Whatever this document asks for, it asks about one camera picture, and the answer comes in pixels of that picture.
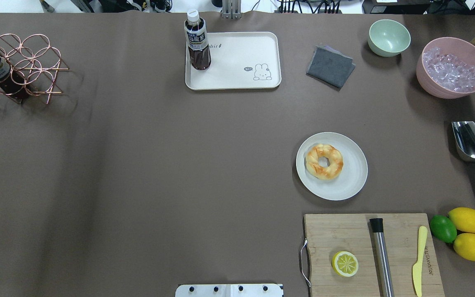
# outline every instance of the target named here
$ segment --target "citrus fruit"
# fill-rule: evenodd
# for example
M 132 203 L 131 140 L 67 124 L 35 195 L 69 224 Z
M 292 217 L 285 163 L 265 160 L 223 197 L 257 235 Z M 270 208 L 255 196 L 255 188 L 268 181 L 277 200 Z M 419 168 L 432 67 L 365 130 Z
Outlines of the citrus fruit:
M 437 214 L 430 220 L 430 231 L 435 238 L 446 243 L 451 243 L 458 235 L 454 223 L 449 218 Z
M 475 209 L 457 207 L 448 212 L 448 218 L 458 230 L 475 233 Z
M 461 233 L 454 241 L 454 251 L 461 257 L 475 261 L 475 234 Z
M 358 271 L 358 260 L 350 252 L 341 251 L 333 256 L 333 269 L 341 276 L 353 276 Z

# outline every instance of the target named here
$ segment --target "cloth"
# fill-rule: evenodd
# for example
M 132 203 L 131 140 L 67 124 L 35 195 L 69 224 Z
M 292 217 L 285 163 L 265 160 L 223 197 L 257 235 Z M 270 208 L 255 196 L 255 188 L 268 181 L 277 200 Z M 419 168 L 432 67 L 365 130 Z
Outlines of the cloth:
M 351 57 L 325 46 L 316 47 L 307 74 L 342 88 L 354 69 L 355 64 Z

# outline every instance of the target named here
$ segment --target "yellow lemon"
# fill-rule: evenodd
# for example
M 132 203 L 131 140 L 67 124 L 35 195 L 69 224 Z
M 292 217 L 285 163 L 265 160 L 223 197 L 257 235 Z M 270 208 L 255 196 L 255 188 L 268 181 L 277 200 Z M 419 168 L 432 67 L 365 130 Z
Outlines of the yellow lemon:
M 341 276 L 353 276 L 358 271 L 358 260 L 350 252 L 341 251 L 333 256 L 333 270 Z
M 454 241 L 454 251 L 461 257 L 475 261 L 475 234 L 461 233 Z
M 454 223 L 456 229 L 475 233 L 475 209 L 457 207 L 448 212 L 448 218 Z

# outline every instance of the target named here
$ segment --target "cutting board handle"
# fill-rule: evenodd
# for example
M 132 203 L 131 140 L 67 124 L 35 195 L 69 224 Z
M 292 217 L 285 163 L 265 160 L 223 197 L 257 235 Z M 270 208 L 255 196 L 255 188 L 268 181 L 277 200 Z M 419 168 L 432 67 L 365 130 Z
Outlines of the cutting board handle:
M 310 288 L 311 287 L 311 282 L 303 272 L 303 249 L 307 246 L 307 238 L 303 241 L 302 248 L 300 248 L 300 271 L 302 272 L 303 278 L 305 278 L 305 281 L 307 282 L 307 286 Z

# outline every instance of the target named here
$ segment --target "bagel hole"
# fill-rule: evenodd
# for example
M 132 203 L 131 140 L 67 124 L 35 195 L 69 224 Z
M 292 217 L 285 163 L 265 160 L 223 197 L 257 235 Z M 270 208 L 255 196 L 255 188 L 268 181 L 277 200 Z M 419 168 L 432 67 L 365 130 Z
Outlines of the bagel hole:
M 329 166 L 329 159 L 326 157 L 320 157 L 318 158 L 318 165 L 322 167 L 328 167 Z

